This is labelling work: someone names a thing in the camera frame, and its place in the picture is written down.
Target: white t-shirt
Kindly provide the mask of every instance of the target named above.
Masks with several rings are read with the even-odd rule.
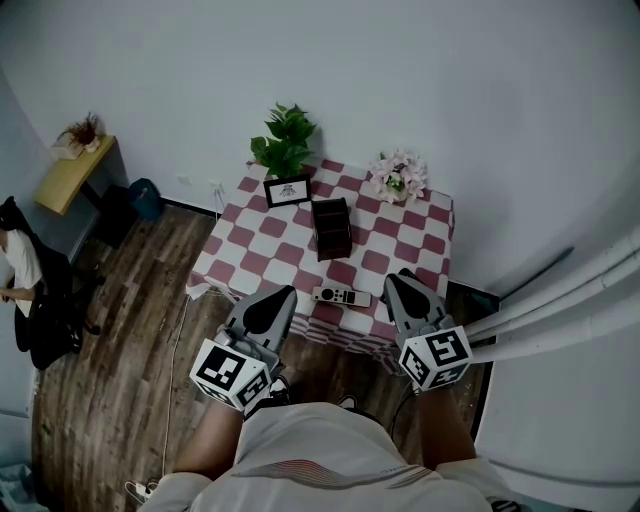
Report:
[[[409,466],[385,430],[327,403],[262,409],[212,482],[164,477],[141,512],[491,511],[515,496],[485,460]]]
[[[7,252],[5,252],[9,265],[15,272],[14,288],[33,288],[42,279],[42,270],[36,250],[29,237],[18,229],[7,231]],[[31,311],[30,300],[17,300],[16,305],[22,314],[29,318]]]

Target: black trash bin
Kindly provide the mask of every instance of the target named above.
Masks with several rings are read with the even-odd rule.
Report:
[[[129,202],[147,220],[157,220],[162,215],[164,203],[156,186],[146,178],[133,183],[127,192]]]

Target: picture frame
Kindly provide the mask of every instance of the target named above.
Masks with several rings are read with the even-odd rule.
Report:
[[[308,174],[263,183],[269,208],[311,201],[311,176]]]

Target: table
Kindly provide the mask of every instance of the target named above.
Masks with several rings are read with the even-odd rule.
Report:
[[[344,197],[350,208],[351,256],[318,262],[311,203],[269,209],[262,185],[266,169],[249,164],[189,275],[187,293],[197,299],[217,287],[234,300],[291,284],[298,294],[292,332],[371,354],[396,373],[396,330],[379,299],[384,279],[406,267],[445,297],[454,229],[451,198],[427,190],[422,199],[391,205],[377,198],[364,169],[330,160],[306,166],[313,199]],[[323,285],[369,292],[371,306],[312,300],[313,287]]]
[[[80,191],[100,211],[100,196],[89,186],[87,178],[115,141],[113,135],[106,135],[101,138],[100,147],[95,153],[84,150],[75,160],[58,160],[40,183],[35,195],[36,202],[64,215]]]

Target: red and white tablecloth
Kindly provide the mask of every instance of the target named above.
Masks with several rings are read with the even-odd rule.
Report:
[[[311,203],[269,209],[262,181],[266,169],[249,166],[198,257],[187,283],[194,299],[210,287],[239,297],[274,284],[291,284],[298,305],[293,332],[319,343],[372,354],[395,371],[390,349],[395,327],[380,302],[388,273],[408,268],[445,297],[454,228],[450,197],[425,191],[401,204],[380,201],[369,173],[324,160],[311,174],[313,199],[344,197],[350,208],[349,258],[317,261]],[[316,302],[314,286],[369,292],[369,308]]]

